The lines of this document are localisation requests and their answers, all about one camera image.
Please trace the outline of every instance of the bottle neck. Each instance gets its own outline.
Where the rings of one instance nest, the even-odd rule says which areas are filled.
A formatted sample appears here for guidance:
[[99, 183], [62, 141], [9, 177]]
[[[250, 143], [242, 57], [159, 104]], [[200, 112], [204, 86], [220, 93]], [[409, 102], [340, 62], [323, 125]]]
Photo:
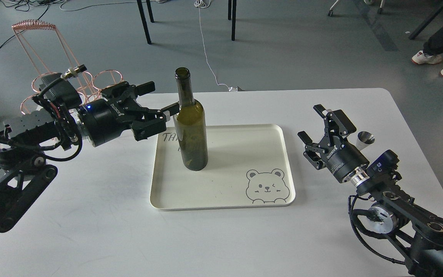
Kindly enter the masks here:
[[178, 68], [175, 71], [177, 80], [177, 89], [179, 91], [179, 104], [181, 107], [192, 106], [195, 104], [194, 96], [190, 83], [190, 73], [187, 68]]

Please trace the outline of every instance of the white table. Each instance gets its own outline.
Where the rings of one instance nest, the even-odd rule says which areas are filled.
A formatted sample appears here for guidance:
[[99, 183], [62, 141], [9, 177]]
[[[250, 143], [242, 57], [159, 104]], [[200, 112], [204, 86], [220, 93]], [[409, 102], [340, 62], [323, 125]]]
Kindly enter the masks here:
[[[401, 188], [443, 217], [443, 191], [392, 97], [384, 89], [195, 93], [207, 125], [281, 126], [296, 189], [288, 207], [164, 212], [149, 203], [156, 137], [136, 142], [130, 131], [74, 160], [54, 163], [58, 176], [20, 222], [0, 234], [0, 276], [406, 276], [355, 238], [346, 210], [350, 184], [303, 157], [297, 132], [317, 142], [323, 121], [312, 109], [342, 109], [376, 142], [372, 162], [392, 149]], [[175, 93], [139, 102], [160, 108]], [[355, 143], [356, 133], [350, 135]], [[367, 239], [401, 259], [386, 241]]]

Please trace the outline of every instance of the gray floor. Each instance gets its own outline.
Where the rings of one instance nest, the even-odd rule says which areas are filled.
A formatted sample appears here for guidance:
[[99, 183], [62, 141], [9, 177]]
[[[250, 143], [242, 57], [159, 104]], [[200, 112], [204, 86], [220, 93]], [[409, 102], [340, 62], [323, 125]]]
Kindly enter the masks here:
[[[75, 0], [65, 8], [106, 2], [111, 1]], [[439, 2], [389, 0], [384, 13], [378, 15], [377, 5], [342, 0], [334, 16], [328, 17], [333, 0], [240, 0], [235, 42], [230, 40], [226, 0], [213, 0], [201, 13], [206, 51], [220, 83], [252, 91], [387, 89], [443, 187], [443, 78], [438, 75], [443, 63], [414, 65], [410, 61], [424, 40], [443, 25], [443, 12], [416, 40], [409, 40], [407, 33]], [[176, 93], [173, 72], [185, 66], [191, 70], [195, 92], [226, 91], [225, 86], [216, 85], [206, 65], [193, 3], [152, 3], [157, 21], [149, 23], [153, 45], [146, 44], [135, 4], [76, 12], [52, 6], [42, 20], [58, 26], [79, 61], [93, 73], [112, 68], [130, 83], [152, 80], [156, 92]], [[0, 3], [0, 45], [12, 35], [12, 24], [35, 19], [44, 10], [19, 12]], [[47, 35], [49, 31], [32, 31], [25, 37], [38, 53], [46, 53], [42, 56], [47, 64], [55, 70], [66, 69], [58, 41]], [[1, 49], [2, 121], [19, 115], [19, 103], [32, 93], [30, 82], [36, 75], [17, 40]], [[230, 107], [220, 108], [230, 116]]]

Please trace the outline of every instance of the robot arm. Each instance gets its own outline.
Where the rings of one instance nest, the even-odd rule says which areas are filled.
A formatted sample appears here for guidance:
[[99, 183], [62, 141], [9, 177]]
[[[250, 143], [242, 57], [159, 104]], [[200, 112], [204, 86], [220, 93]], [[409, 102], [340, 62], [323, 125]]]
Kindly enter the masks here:
[[[350, 196], [348, 213], [360, 242], [374, 254], [405, 265], [412, 275], [443, 277], [443, 219], [416, 205], [415, 199], [397, 185], [401, 180], [396, 171], [398, 156], [388, 150], [369, 165], [360, 150], [346, 138], [356, 131], [348, 117], [341, 110], [325, 110], [322, 105], [314, 109], [324, 120], [325, 134], [315, 144], [304, 131], [299, 132], [305, 144], [303, 154], [316, 169], [326, 167], [338, 182], [355, 186], [357, 195]], [[374, 204], [368, 210], [355, 209], [358, 198], [366, 200], [360, 197], [364, 195], [369, 195], [368, 199], [373, 199]], [[372, 230], [364, 227], [359, 216], [366, 217]], [[414, 237], [401, 230], [410, 221]], [[358, 232], [375, 239], [387, 239], [404, 257], [404, 262], [378, 254]], [[404, 246], [398, 238], [409, 245]]]
[[[5, 122], [0, 132], [0, 232], [7, 232], [37, 200], [56, 177], [58, 169], [47, 160], [68, 161], [76, 157], [87, 138], [97, 147], [132, 130], [135, 140], [144, 140], [166, 130], [171, 115], [179, 112], [179, 104], [162, 109], [148, 109], [137, 104], [136, 98], [155, 90], [148, 82], [139, 86], [128, 82], [102, 91], [102, 97], [85, 105], [73, 86], [66, 81], [86, 70], [84, 65], [71, 68], [65, 74], [42, 77], [41, 92], [34, 101], [43, 107], [30, 114]], [[58, 142], [48, 147], [40, 144], [56, 137]], [[54, 158], [44, 151], [76, 145], [74, 154]]]

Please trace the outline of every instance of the black chair leg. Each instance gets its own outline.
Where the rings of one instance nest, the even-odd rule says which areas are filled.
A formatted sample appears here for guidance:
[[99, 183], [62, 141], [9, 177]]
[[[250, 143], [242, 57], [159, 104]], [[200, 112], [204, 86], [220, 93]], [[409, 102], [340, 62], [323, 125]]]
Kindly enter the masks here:
[[139, 15], [141, 16], [141, 23], [143, 23], [143, 30], [145, 30], [146, 42], [148, 44], [151, 44], [152, 40], [150, 39], [150, 32], [148, 32], [148, 26], [146, 25], [146, 17], [145, 17], [145, 11], [143, 10], [143, 4], [141, 3], [141, 0], [137, 0], [137, 2], [138, 2]]
[[155, 20], [153, 19], [152, 4], [150, 3], [150, 0], [146, 0], [146, 7], [148, 8], [148, 15], [150, 16], [150, 22], [155, 23]]
[[431, 23], [431, 21], [443, 10], [443, 2], [438, 5], [437, 9], [433, 11], [421, 24], [416, 28], [416, 30], [411, 33], [408, 37], [409, 39], [415, 39], [417, 35], [419, 35], [425, 27]]
[[232, 20], [232, 0], [228, 0], [228, 20]]
[[232, 41], [235, 41], [235, 19], [237, 15], [237, 0], [232, 3]]

